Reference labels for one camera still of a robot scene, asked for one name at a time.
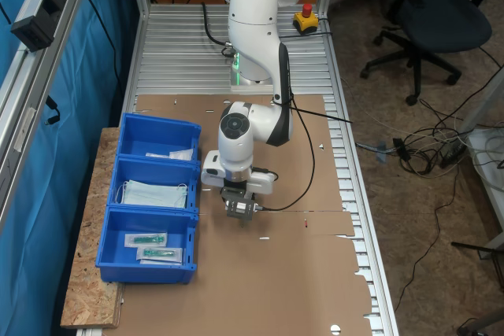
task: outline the green led light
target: green led light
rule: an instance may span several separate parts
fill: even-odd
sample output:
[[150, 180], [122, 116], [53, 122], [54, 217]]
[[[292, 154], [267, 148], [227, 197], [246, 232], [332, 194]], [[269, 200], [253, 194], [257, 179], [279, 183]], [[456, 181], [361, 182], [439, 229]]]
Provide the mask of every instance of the green led light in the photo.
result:
[[239, 86], [239, 53], [236, 53], [236, 85]]

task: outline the chair base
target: chair base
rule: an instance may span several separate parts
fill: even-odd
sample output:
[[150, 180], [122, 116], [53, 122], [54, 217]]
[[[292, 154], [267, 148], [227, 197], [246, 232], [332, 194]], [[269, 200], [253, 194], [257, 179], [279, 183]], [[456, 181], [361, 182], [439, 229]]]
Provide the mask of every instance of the chair base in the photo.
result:
[[384, 63], [398, 61], [399, 59], [408, 58], [407, 67], [413, 67], [413, 78], [414, 78], [414, 94], [411, 94], [406, 98], [406, 103], [409, 106], [417, 104], [418, 96], [420, 96], [421, 92], [421, 62], [427, 61], [436, 65], [446, 71], [448, 71], [451, 75], [447, 78], [447, 83], [451, 86], [455, 85], [455, 83], [460, 79], [462, 73], [455, 68], [453, 65], [445, 61], [444, 59], [429, 53], [428, 51], [420, 50], [418, 47], [413, 45], [408, 39], [405, 39], [399, 35], [395, 35], [394, 33], [390, 33], [389, 31], [382, 31], [375, 39], [372, 41], [377, 46], [380, 46], [384, 38], [390, 39], [392, 42], [395, 42], [399, 45], [402, 50], [396, 51], [395, 53], [388, 54], [384, 57], [380, 57], [369, 61], [366, 63], [365, 67], [361, 71], [361, 78], [368, 79], [369, 77], [369, 69], [373, 66], [382, 65]]

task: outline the yellow button base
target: yellow button base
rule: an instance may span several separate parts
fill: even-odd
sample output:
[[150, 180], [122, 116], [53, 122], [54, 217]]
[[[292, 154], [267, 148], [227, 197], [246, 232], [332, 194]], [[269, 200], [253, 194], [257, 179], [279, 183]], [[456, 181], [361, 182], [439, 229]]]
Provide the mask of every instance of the yellow button base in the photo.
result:
[[292, 24], [301, 35], [314, 33], [318, 28], [318, 17], [316, 17], [313, 12], [309, 17], [304, 17], [301, 12], [296, 12]]

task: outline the slatted metal table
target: slatted metal table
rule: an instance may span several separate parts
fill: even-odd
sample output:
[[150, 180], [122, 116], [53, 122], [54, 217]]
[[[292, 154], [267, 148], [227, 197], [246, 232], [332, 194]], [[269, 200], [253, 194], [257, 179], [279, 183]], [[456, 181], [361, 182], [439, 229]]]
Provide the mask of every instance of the slatted metal table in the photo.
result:
[[[228, 6], [207, 6], [213, 37], [228, 37]], [[292, 15], [300, 6], [281, 9], [279, 36], [295, 35]], [[321, 22], [319, 31], [328, 31]], [[271, 85], [232, 86], [231, 58], [206, 36], [201, 6], [152, 5], [140, 23], [132, 69], [124, 100], [125, 112], [135, 112], [141, 94], [272, 94]], [[294, 94], [321, 94], [328, 115], [348, 118], [343, 89], [330, 35], [285, 39], [291, 62]], [[343, 208], [351, 213], [352, 241], [359, 275], [368, 283], [372, 298], [369, 319], [373, 334], [398, 335], [384, 267], [365, 195], [354, 139], [349, 124], [328, 120], [339, 193]], [[101, 334], [93, 330], [93, 336]], [[79, 330], [78, 335], [90, 335]]]

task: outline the chair wheel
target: chair wheel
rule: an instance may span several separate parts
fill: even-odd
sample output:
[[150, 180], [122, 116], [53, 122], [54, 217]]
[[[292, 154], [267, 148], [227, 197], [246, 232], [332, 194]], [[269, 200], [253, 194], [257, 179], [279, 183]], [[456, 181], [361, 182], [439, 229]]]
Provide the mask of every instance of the chair wheel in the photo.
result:
[[368, 79], [369, 78], [369, 70], [367, 68], [363, 68], [361, 71], [361, 78]]
[[384, 43], [384, 38], [381, 35], [378, 35], [375, 37], [375, 39], [372, 41], [377, 46], [381, 46], [382, 43]]
[[460, 75], [451, 74], [450, 76], [448, 76], [447, 84], [454, 86], [459, 79], [460, 79]]
[[413, 105], [417, 104], [417, 101], [418, 101], [418, 98], [414, 94], [411, 94], [410, 96], [408, 96], [406, 98], [406, 104], [408, 104], [409, 106], [413, 106]]

